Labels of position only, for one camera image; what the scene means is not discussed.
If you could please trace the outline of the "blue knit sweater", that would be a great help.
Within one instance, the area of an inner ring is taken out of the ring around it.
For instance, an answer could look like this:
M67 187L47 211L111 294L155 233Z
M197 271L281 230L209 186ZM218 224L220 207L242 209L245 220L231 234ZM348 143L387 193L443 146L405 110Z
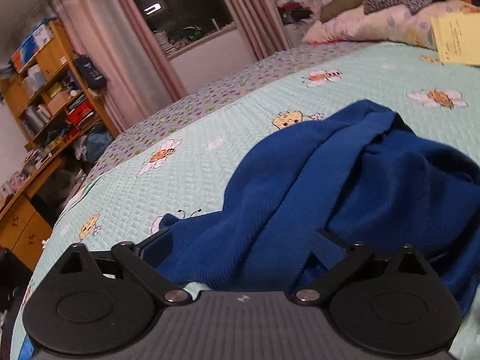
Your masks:
M369 100L264 138L221 210L161 225L173 248L157 271L179 285L292 293L326 273L312 254L324 230L377 252L413 245L462 311L479 286L479 166Z

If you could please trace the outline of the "wooden desk with drawers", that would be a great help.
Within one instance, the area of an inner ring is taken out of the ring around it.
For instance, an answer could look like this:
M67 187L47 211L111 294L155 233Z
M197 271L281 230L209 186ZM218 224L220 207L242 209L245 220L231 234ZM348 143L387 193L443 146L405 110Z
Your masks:
M27 178L1 211L1 247L13 252L31 271L35 269L43 252L42 242L52 233L52 227L32 205L31 200L64 163L62 156L46 161Z

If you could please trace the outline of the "bee pattern quilted bedspread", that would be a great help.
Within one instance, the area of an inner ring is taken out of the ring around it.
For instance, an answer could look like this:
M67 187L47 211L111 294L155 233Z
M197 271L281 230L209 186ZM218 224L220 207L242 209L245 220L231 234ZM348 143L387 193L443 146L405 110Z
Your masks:
M155 300L112 257L162 219L222 209L241 161L264 138L369 100L419 137L479 168L479 69L380 43L258 89L194 121L87 184L61 213L35 269L14 359L477 359L479 284L462 311L413 245L377 252L324 306L294 292L179 285L192 302Z

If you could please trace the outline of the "wooden bookshelf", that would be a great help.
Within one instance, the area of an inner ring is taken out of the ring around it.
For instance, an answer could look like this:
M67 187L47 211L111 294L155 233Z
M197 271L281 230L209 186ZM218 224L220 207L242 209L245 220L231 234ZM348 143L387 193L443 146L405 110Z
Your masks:
M103 105L105 90L87 82L60 20L41 25L14 53L12 64L12 76L1 80L1 95L27 150L54 141L69 146L95 125L119 135Z

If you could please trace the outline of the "floral pink pillow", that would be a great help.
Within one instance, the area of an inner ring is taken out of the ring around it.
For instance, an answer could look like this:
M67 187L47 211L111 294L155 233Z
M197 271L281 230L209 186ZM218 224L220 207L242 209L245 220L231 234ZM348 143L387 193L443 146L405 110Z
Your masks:
M364 8L359 6L325 23L315 22L304 35L303 42L392 41L434 50L431 21L452 12L478 13L479 8L461 0L448 0L432 3L414 15L405 5L366 15Z

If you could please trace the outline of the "yellow paper sheet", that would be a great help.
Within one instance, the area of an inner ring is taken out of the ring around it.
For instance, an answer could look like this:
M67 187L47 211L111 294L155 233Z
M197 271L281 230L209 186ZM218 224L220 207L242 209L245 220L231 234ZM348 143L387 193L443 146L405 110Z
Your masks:
M479 13L453 12L432 19L433 35L442 63L478 67Z

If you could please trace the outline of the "pink curtain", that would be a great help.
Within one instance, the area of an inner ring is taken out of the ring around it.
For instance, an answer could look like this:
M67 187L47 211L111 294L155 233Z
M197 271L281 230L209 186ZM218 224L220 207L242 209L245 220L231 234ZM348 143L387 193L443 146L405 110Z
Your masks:
M49 0L74 50L106 77L103 106L119 132L186 95L134 0Z

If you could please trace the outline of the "olive brown pillow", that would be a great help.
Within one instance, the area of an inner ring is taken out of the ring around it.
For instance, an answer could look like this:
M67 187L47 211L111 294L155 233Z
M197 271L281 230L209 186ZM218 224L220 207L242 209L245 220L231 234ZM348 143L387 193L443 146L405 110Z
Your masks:
M362 0L331 0L320 8L320 22L325 23L344 11L359 7Z

